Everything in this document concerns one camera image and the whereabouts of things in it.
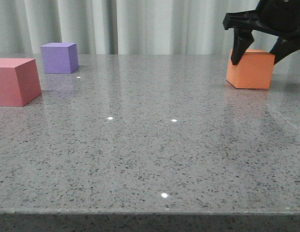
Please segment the foam block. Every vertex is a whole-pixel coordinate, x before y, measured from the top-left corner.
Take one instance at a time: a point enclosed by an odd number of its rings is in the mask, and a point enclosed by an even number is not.
[[[0,106],[24,106],[42,93],[32,58],[0,58]]]
[[[271,53],[248,49],[238,65],[229,59],[226,80],[235,88],[268,89],[274,61],[275,55]]]
[[[48,43],[40,49],[45,73],[73,73],[79,67],[75,43]]]

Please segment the gray speckled surface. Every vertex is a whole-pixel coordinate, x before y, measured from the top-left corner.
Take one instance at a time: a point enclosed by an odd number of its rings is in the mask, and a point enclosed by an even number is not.
[[[297,54],[270,90],[220,56],[1,57],[36,58],[43,93],[0,107],[0,213],[300,214]]]

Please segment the white curtain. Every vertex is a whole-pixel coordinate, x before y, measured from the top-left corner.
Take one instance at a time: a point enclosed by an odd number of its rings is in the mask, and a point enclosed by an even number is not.
[[[40,53],[50,42],[77,43],[81,54],[226,54],[227,12],[259,0],[0,0],[0,53]],[[254,32],[252,48],[276,37]]]

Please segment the pink cube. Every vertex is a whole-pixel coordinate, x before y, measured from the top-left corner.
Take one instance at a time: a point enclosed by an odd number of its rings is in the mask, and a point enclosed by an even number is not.
[[[24,106],[42,93],[32,58],[0,58],[0,106]]]

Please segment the purple cube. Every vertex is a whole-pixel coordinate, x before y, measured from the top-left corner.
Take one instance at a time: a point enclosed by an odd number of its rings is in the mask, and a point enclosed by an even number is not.
[[[45,73],[73,73],[79,67],[76,43],[47,43],[40,49]]]

